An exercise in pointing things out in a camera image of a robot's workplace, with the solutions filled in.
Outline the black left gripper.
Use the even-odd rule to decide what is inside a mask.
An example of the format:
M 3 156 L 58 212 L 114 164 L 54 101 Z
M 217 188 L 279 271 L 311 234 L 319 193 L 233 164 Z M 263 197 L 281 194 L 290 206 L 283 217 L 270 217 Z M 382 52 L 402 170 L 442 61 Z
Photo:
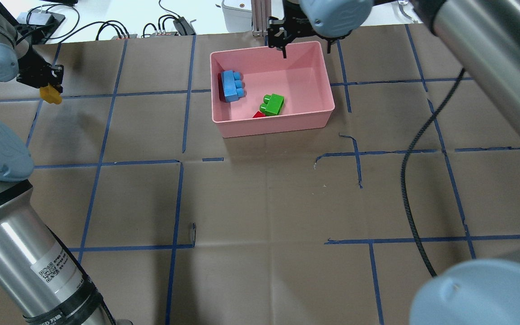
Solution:
M 27 53 L 18 59 L 19 74 L 16 81 L 33 88 L 52 86 L 62 89 L 64 66 L 52 65 L 29 46 Z

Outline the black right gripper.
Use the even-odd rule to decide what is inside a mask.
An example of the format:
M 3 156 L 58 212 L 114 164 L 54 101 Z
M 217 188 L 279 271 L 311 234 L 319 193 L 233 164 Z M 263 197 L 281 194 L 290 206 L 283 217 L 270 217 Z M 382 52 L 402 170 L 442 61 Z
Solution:
M 271 49 L 282 52 L 287 58 L 286 45 L 297 38 L 317 36 L 327 42 L 326 53 L 331 52 L 332 39 L 316 33 L 305 12 L 301 9 L 299 0 L 283 0 L 283 18 L 269 17 L 267 45 Z

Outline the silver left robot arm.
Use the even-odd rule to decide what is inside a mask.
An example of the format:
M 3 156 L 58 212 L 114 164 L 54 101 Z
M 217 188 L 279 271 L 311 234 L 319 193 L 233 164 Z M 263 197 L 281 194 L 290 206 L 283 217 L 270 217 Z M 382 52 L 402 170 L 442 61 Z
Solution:
M 17 80 L 60 104 L 64 67 L 47 62 L 17 25 L 0 2 L 0 83 Z M 34 167 L 25 142 L 0 121 L 0 286 L 27 325 L 128 325 L 31 206 Z

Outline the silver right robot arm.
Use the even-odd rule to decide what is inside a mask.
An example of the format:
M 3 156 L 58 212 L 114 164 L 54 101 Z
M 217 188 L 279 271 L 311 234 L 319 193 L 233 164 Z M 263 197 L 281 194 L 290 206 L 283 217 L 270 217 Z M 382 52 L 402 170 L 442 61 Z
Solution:
M 266 137 L 273 325 L 405 325 L 431 279 L 400 165 L 460 64 L 404 4 L 374 7 L 337 43 L 344 84 L 325 128 Z M 475 81 L 417 144 L 406 182 L 438 274 L 520 249 L 520 137 Z

